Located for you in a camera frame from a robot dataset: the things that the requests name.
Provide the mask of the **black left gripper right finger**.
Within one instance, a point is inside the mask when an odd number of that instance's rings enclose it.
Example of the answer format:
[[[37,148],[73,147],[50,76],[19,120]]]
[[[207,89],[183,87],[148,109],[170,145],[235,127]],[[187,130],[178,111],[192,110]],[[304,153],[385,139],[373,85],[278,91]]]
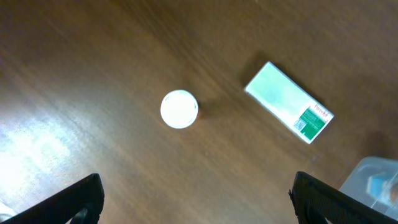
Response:
[[[296,173],[289,196],[299,224],[397,224],[302,171]]]

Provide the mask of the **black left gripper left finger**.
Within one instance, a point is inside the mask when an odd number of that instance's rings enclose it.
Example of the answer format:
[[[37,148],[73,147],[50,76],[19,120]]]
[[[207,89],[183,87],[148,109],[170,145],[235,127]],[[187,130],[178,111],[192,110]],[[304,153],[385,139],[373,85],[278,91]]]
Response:
[[[100,175],[90,174],[44,201],[18,213],[8,224],[97,224],[104,207]]]

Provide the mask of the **white green medicine box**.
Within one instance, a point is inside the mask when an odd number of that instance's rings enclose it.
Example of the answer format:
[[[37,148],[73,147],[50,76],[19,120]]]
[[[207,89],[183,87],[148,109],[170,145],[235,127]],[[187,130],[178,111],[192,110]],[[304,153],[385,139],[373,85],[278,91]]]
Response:
[[[267,62],[256,73],[244,91],[307,144],[334,118],[331,111],[272,62]]]

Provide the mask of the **orange tube white cap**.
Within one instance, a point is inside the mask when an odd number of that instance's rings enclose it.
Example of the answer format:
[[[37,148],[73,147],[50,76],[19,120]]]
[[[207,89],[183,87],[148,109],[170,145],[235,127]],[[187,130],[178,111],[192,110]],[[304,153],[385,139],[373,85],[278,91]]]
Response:
[[[186,90],[166,94],[160,105],[160,115],[165,124],[174,129],[191,126],[198,118],[197,99]]]

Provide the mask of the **small jar gold lid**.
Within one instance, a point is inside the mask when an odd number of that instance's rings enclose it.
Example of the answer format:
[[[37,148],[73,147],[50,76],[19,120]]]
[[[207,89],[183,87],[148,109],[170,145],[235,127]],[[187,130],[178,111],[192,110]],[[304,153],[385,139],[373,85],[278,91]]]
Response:
[[[394,204],[397,201],[397,175],[381,173],[370,176],[366,193],[386,205]]]

